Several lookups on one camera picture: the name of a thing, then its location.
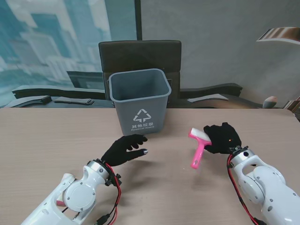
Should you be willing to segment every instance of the recycling symbol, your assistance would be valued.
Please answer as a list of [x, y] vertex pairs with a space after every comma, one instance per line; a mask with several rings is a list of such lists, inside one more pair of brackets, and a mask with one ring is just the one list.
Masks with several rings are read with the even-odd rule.
[[[141, 112], [144, 113], [144, 117], [143, 117], [142, 119], [138, 119], [138, 118], [139, 118], [139, 115], [141, 114]], [[139, 121], [139, 122], [141, 123], [142, 121], [145, 122], [146, 120], [149, 120], [149, 119], [151, 119], [151, 116], [149, 115], [149, 113], [147, 113], [146, 110], [141, 109], [141, 110], [137, 113], [137, 115], [134, 117], [133, 121]]]

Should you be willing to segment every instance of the red cable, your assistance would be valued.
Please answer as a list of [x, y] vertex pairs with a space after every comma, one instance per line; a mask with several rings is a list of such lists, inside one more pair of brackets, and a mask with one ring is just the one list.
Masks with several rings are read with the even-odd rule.
[[[229, 158], [228, 158], [228, 160], [227, 160], [227, 165], [230, 165], [230, 161], [231, 161], [232, 157], [233, 157], [232, 155], [229, 156]], [[232, 174], [231, 174], [231, 170], [228, 169], [228, 172], [229, 172], [229, 176], [230, 176], [230, 178], [231, 178], [231, 180], [232, 180], [232, 184], [233, 184], [233, 186], [235, 187], [235, 190], [236, 190], [236, 192], [237, 192], [237, 194], [238, 194], [238, 197], [241, 198], [240, 191], [239, 191], [239, 189], [238, 189], [238, 187], [237, 187], [237, 185], [236, 185], [236, 183], [235, 183], [235, 181], [234, 181], [234, 179], [233, 179], [233, 176], [232, 176]], [[252, 220], [252, 222], [253, 222], [255, 225], [259, 225], [259, 224], [255, 221], [255, 219], [253, 218], [253, 216], [251, 215], [251, 213], [249, 212], [249, 210], [248, 210], [248, 208], [247, 208], [247, 206], [245, 205], [244, 202], [242, 203], [242, 205], [243, 205], [243, 207], [244, 207], [246, 213], [248, 214], [248, 216], [249, 216], [250, 219]]]
[[[107, 166], [107, 167], [112, 171], [112, 173], [115, 175], [115, 173], [114, 173], [112, 167], [111, 167], [110, 165], [108, 165], [107, 163], [106, 163], [106, 166]], [[114, 179], [115, 179], [115, 181], [116, 181], [116, 185], [117, 185], [117, 189], [118, 189], [118, 197], [117, 197], [117, 201], [116, 201], [116, 205], [117, 205], [117, 204], [119, 203], [119, 201], [120, 201], [122, 191], [121, 191], [120, 184], [119, 184], [119, 181], [118, 181], [117, 177], [114, 176]], [[113, 223], [114, 223], [114, 222], [116, 221], [116, 219], [117, 219], [117, 216], [118, 216], [118, 208], [117, 208], [117, 206], [116, 206], [116, 208], [115, 208], [115, 216], [114, 216], [114, 219], [113, 219], [113, 221], [112, 221], [109, 225], [113, 225]]]
[[116, 215], [115, 215], [115, 217], [114, 217], [114, 219], [113, 219], [113, 221], [112, 221], [112, 223], [111, 224], [109, 224], [109, 225], [113, 225], [113, 223], [116, 221], [116, 219], [117, 219], [117, 216], [118, 216], [118, 208], [116, 207]]

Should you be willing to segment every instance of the robotic arm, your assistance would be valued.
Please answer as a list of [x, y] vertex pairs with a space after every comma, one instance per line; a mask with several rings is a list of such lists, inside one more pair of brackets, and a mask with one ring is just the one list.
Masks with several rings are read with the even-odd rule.
[[[147, 138], [143, 135], [124, 136], [114, 142], [101, 160], [89, 161], [83, 167], [83, 177], [80, 180], [76, 180], [72, 174], [64, 174], [60, 184], [24, 220], [22, 225], [81, 225], [96, 204], [98, 185], [113, 184], [120, 191], [121, 181], [119, 178], [121, 176], [115, 175], [111, 166], [121, 165], [147, 154], [148, 150], [146, 149], [131, 151], [133, 148], [138, 149], [139, 145], [146, 141]], [[64, 211], [59, 210], [58, 199], [61, 199], [62, 203], [70, 210], [78, 212], [73, 219], [69, 219], [63, 214]], [[96, 225], [104, 224], [111, 213], [102, 216]]]
[[[205, 146], [206, 150], [229, 154], [229, 177], [240, 202], [255, 225], [300, 224], [300, 198], [286, 185], [283, 175], [276, 168], [263, 162], [248, 146], [241, 148], [238, 134], [228, 123], [223, 123], [222, 126], [206, 126], [204, 131], [212, 142], [212, 145]], [[243, 169], [247, 166], [255, 166], [255, 169], [244, 174]], [[260, 205], [267, 223], [251, 216], [240, 196], [231, 169], [236, 173], [239, 187], [245, 196], [254, 204]]]
[[[237, 153], [230, 160], [230, 166], [237, 174], [239, 186], [245, 196], [261, 206], [267, 224], [300, 224], [300, 198], [285, 184], [283, 175], [263, 162], [248, 147], [235, 150]], [[256, 167], [245, 175], [243, 169], [250, 165]]]

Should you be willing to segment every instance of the wire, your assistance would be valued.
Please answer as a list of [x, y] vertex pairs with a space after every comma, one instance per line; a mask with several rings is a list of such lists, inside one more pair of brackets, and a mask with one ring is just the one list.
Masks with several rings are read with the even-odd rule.
[[64, 213], [66, 210], [68, 209], [68, 207], [66, 207], [63, 211], [61, 211], [62, 213]]
[[248, 216], [250, 217], [251, 221], [252, 221], [255, 225], [259, 225], [259, 224], [256, 222], [256, 220], [254, 219], [254, 217], [251, 215], [251, 213], [249, 212], [249, 210], [248, 210], [246, 204], [244, 203], [244, 201], [243, 201], [243, 199], [242, 199], [242, 197], [241, 197], [241, 195], [240, 195], [240, 191], [239, 191], [239, 189], [238, 189], [238, 187], [237, 187], [237, 185], [236, 185], [236, 183], [235, 183], [235, 181], [234, 181], [234, 179], [233, 179], [233, 176], [232, 176], [231, 170], [230, 170], [230, 161], [231, 161], [232, 158], [233, 158], [233, 155], [229, 155], [229, 157], [228, 157], [228, 159], [227, 159], [227, 164], [226, 164], [226, 166], [227, 166], [227, 172], [228, 172], [229, 178], [230, 178], [230, 180], [231, 180], [231, 182], [232, 182], [232, 184], [233, 184], [234, 190], [235, 190], [235, 192], [236, 192], [236, 194], [237, 194], [237, 196], [238, 196], [238, 198], [239, 198], [239, 200], [240, 200], [240, 203], [242, 204], [242, 206], [243, 206], [243, 208], [245, 209], [246, 213], [247, 213]]
[[117, 178], [117, 176], [115, 175], [115, 173], [114, 173], [112, 167], [111, 167], [110, 165], [108, 165], [107, 163], [106, 163], [105, 165], [106, 165], [106, 166], [111, 170], [111, 172], [113, 173], [113, 177], [114, 177], [114, 179], [115, 179], [115, 181], [116, 181], [116, 185], [117, 185], [117, 189], [118, 189], [118, 196], [117, 196], [116, 202], [115, 202], [115, 204], [114, 204], [114, 207], [113, 207], [112, 211], [109, 213], [109, 215], [111, 215], [111, 214], [113, 213], [113, 211], [114, 211], [114, 214], [113, 214], [112, 219], [111, 219], [111, 220], [109, 221], [109, 223], [107, 224], [107, 225], [112, 225], [112, 224], [116, 221], [117, 216], [118, 216], [118, 208], [117, 208], [117, 206], [118, 206], [118, 204], [119, 204], [119, 201], [120, 201], [120, 198], [121, 198], [122, 191], [121, 191], [121, 188], [120, 188], [120, 184], [119, 184], [118, 178]]

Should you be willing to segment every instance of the trash can rim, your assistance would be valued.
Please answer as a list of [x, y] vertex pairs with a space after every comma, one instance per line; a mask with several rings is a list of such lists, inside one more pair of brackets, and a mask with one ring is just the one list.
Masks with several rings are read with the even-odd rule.
[[[166, 82], [166, 85], [169, 89], [168, 93], [164, 94], [164, 95], [157, 95], [157, 96], [150, 96], [150, 97], [139, 97], [139, 98], [133, 98], [133, 99], [127, 99], [127, 100], [116, 100], [113, 98], [113, 91], [112, 91], [112, 77], [114, 75], [117, 75], [117, 74], [125, 74], [125, 73], [132, 73], [132, 72], [140, 72], [140, 71], [147, 71], [147, 70], [158, 70], [160, 71], [164, 76], [164, 80]], [[117, 72], [117, 73], [114, 73], [112, 75], [109, 76], [108, 78], [109, 80], [109, 94], [110, 94], [110, 97], [111, 97], [111, 100], [113, 102], [116, 102], [116, 103], [124, 103], [124, 102], [131, 102], [131, 101], [137, 101], [137, 100], [146, 100], [146, 99], [154, 99], [154, 98], [163, 98], [163, 97], [167, 97], [171, 94], [172, 92], [172, 89], [170, 87], [170, 84], [165, 76], [165, 73], [161, 70], [161, 69], [157, 69], [157, 68], [152, 68], [152, 69], [140, 69], [140, 70], [133, 70], [133, 71], [125, 71], [125, 72]]]

